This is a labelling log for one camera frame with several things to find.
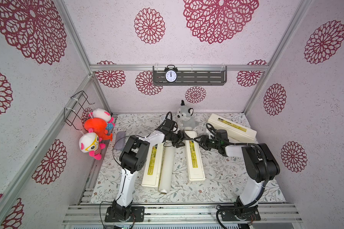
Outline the cream wrap dispenser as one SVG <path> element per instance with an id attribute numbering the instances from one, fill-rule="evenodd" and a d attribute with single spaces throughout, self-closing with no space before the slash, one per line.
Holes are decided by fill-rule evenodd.
<path id="1" fill-rule="evenodd" d="M 197 133 L 195 131 L 186 131 L 186 133 L 193 138 L 193 141 L 185 141 L 188 179 L 190 182 L 203 182 L 206 177 L 201 152 L 199 145 L 194 141 L 194 138 L 197 137 Z"/>
<path id="2" fill-rule="evenodd" d="M 143 187 L 157 188 L 159 186 L 163 153 L 163 143 L 149 148 L 141 183 Z"/>

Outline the plastic wrap roll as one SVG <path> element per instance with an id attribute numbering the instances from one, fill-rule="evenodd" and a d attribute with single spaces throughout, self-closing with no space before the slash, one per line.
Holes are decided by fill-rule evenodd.
<path id="1" fill-rule="evenodd" d="M 159 184 L 159 192 L 164 195 L 166 195 L 171 190 L 174 159 L 175 147 L 173 147 L 171 143 L 168 143 L 165 148 Z"/>

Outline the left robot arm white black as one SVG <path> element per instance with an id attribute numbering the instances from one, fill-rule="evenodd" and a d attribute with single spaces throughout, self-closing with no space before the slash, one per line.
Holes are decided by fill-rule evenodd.
<path id="1" fill-rule="evenodd" d="M 166 153 L 171 152 L 174 156 L 177 148 L 185 146 L 185 140 L 186 134 L 178 129 L 171 112 L 168 112 L 162 124 L 146 137 L 129 137 L 119 157 L 122 177 L 118 195 L 111 206 L 117 216 L 125 220 L 131 214 L 135 181 L 147 161 L 149 150 L 157 144 L 166 144 Z"/>

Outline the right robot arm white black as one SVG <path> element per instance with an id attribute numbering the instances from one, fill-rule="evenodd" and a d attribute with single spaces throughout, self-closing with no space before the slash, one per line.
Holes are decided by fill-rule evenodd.
<path id="1" fill-rule="evenodd" d="M 240 211 L 256 205 L 261 199 L 268 183 L 280 173 L 280 167 L 266 144 L 233 143 L 228 140 L 226 130 L 206 125 L 207 134 L 194 138 L 204 150 L 216 149 L 224 157 L 239 157 L 244 160 L 248 179 L 243 193 L 233 206 L 219 207 L 220 211 Z"/>

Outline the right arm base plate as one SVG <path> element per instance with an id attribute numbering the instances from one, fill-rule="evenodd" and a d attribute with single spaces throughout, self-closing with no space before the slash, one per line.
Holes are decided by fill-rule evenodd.
<path id="1" fill-rule="evenodd" d="M 233 206 L 218 205 L 217 210 L 220 211 L 222 221 L 260 221 L 261 216 L 259 214 L 258 205 L 241 208 L 238 204 Z"/>

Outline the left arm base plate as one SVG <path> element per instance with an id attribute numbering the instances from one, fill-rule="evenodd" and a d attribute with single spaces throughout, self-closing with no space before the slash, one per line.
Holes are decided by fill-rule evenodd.
<path id="1" fill-rule="evenodd" d="M 117 203 L 112 203 L 107 208 L 105 222 L 143 222 L 145 215 L 145 207 L 134 206 L 130 204 L 123 207 Z"/>

